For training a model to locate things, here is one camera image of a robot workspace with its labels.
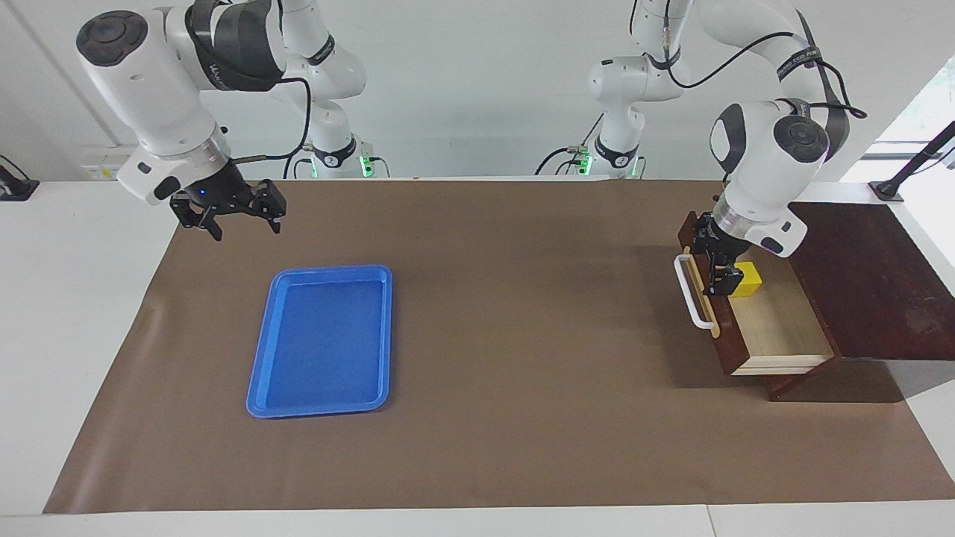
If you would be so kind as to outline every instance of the table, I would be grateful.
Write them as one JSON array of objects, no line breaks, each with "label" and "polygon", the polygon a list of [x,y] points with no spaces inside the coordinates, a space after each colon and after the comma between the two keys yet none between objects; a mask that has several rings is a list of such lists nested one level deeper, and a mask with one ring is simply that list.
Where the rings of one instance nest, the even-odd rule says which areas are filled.
[{"label": "table", "polygon": [[[803,201],[869,200],[864,185],[819,183]],[[955,268],[903,205],[893,207],[950,290]],[[891,535],[944,534],[955,501],[870,505],[634,506],[38,516],[176,228],[117,183],[45,183],[0,205],[0,534],[207,535]],[[955,383],[909,404],[955,473]]]}]

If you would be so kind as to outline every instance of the robotic arm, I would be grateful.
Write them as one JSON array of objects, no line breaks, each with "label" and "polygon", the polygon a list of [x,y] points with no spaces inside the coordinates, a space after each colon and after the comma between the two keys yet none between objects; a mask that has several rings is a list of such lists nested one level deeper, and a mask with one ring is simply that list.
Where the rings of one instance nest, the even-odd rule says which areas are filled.
[{"label": "robotic arm", "polygon": [[[605,109],[591,173],[630,173],[644,127],[637,102],[678,98],[709,78],[680,81],[689,71],[680,61],[680,36],[695,3],[641,0],[634,35],[645,53],[605,60],[591,71],[591,93]],[[730,183],[697,223],[694,253],[711,261],[706,293],[732,294],[742,280],[733,263],[750,244],[788,257],[802,243],[806,225],[787,205],[845,143],[848,103],[839,103],[808,24],[785,0],[699,0],[698,14],[710,37],[776,67],[785,94],[731,104],[711,130],[711,151]]]},{"label": "robotic arm", "polygon": [[242,212],[278,233],[286,214],[272,181],[244,182],[200,90],[271,91],[305,111],[307,99],[284,83],[304,80],[313,108],[323,112],[310,123],[308,147],[332,170],[326,176],[363,171],[360,141],[329,99],[360,94],[364,67],[336,46],[314,0],[110,11],[83,26],[76,47],[94,85],[139,139],[119,181],[150,204],[169,199],[185,227],[221,240],[215,217]]}]

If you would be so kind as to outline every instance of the yellow cube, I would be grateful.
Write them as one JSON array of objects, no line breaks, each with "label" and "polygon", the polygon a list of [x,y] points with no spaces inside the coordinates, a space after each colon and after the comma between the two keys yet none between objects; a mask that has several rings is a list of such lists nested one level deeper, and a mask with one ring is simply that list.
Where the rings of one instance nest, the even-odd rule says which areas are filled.
[{"label": "yellow cube", "polygon": [[730,298],[750,296],[763,285],[763,279],[759,277],[759,272],[756,271],[756,265],[753,263],[740,261],[736,264],[736,268],[743,271],[743,281],[739,283],[739,287],[730,295]]}]

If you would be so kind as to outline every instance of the white wall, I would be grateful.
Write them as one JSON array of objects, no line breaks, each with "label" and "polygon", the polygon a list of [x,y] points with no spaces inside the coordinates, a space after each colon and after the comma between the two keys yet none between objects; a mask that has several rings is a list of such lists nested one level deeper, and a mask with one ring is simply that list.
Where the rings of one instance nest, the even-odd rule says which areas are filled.
[{"label": "white wall", "polygon": [[[62,140],[70,158],[78,159],[83,146],[135,142],[79,68],[76,30],[117,7],[188,3],[0,0],[6,56],[0,90],[48,138]],[[854,104],[870,113],[853,122],[849,143],[827,165],[824,178],[837,179],[955,53],[955,4],[794,3],[826,59],[846,75]],[[600,113],[586,91],[590,66],[635,51],[626,34],[629,0],[324,0],[321,6],[339,43],[368,68],[366,93],[343,103],[352,126],[399,176],[532,173],[551,149],[580,142]],[[733,52],[690,21],[684,58],[697,75]],[[647,176],[718,177],[707,145],[713,119],[734,100],[780,97],[773,70],[762,58],[744,57],[679,101],[645,105]],[[286,151],[299,136],[301,119],[273,99],[209,94],[203,101],[231,129],[237,154]],[[5,118],[2,126],[9,128]],[[40,165],[35,156],[25,159]],[[246,172],[274,177],[281,169],[264,164]]]}]

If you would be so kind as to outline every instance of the drawer handle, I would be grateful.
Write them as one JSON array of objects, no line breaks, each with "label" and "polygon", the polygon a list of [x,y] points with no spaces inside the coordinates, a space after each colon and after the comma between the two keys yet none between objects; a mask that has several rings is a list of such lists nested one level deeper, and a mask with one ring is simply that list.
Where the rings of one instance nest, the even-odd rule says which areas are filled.
[{"label": "drawer handle", "polygon": [[676,280],[680,282],[680,290],[683,291],[683,299],[687,301],[687,311],[690,313],[690,320],[693,321],[693,325],[696,328],[712,331],[716,324],[701,317],[700,312],[696,310],[696,305],[693,304],[690,283],[687,281],[687,275],[683,272],[684,262],[693,263],[693,256],[688,253],[682,253],[676,256],[676,259],[673,260],[673,268],[676,270]]}]

